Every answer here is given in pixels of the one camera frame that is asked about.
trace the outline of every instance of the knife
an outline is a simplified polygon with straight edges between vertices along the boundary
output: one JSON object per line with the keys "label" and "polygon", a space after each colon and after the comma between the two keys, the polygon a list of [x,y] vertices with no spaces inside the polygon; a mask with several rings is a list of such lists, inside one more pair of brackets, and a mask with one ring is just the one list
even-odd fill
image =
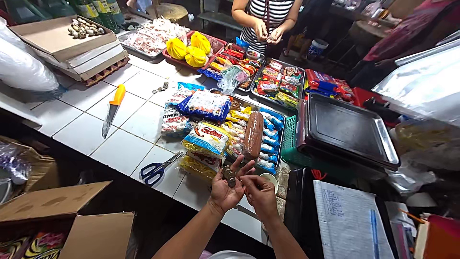
{"label": "knife", "polygon": [[123,84],[119,85],[116,92],[115,97],[112,101],[109,102],[109,112],[107,113],[107,117],[105,118],[104,125],[102,125],[102,137],[106,138],[109,132],[110,126],[115,118],[116,112],[120,107],[121,101],[125,97],[125,86]]}

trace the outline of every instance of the orange knife handle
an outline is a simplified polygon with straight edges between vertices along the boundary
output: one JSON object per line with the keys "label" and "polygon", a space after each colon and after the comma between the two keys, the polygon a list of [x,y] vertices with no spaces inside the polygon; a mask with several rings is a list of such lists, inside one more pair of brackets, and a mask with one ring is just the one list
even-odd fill
{"label": "orange knife handle", "polygon": [[116,92],[115,92],[115,97],[113,101],[110,101],[110,104],[113,105],[120,105],[121,101],[123,101],[123,98],[125,97],[125,86],[123,84],[119,85]]}

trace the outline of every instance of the striped shirt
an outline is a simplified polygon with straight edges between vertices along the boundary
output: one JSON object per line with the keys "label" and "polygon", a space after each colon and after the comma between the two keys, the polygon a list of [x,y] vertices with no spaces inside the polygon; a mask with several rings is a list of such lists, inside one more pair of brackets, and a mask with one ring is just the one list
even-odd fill
{"label": "striped shirt", "polygon": [[[294,0],[268,0],[270,12],[270,28],[267,28],[268,35],[280,26],[289,13]],[[249,15],[262,19],[264,22],[267,20],[265,13],[265,0],[249,0]],[[258,41],[253,28],[244,27],[241,32],[241,39],[250,44],[249,49],[255,50],[264,54],[267,48],[267,42]]]}

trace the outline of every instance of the red shirt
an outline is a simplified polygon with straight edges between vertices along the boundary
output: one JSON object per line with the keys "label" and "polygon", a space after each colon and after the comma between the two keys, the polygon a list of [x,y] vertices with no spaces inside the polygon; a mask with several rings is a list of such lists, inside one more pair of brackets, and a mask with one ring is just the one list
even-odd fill
{"label": "red shirt", "polygon": [[[392,59],[410,49],[411,40],[416,37],[424,28],[426,28],[434,18],[450,3],[452,0],[434,2],[425,0],[414,12],[407,16],[396,28],[391,30],[390,34],[380,40],[369,53],[363,58],[364,61],[381,61]],[[456,6],[444,20],[453,24],[460,24],[460,6]]]}

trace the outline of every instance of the cardboard flap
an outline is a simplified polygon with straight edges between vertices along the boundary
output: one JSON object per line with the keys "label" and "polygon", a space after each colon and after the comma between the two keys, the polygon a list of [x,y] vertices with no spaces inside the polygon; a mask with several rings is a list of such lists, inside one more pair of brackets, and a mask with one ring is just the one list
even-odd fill
{"label": "cardboard flap", "polygon": [[124,259],[133,212],[77,216],[59,259]]}
{"label": "cardboard flap", "polygon": [[0,206],[0,222],[76,214],[109,182],[68,186],[21,195]]}

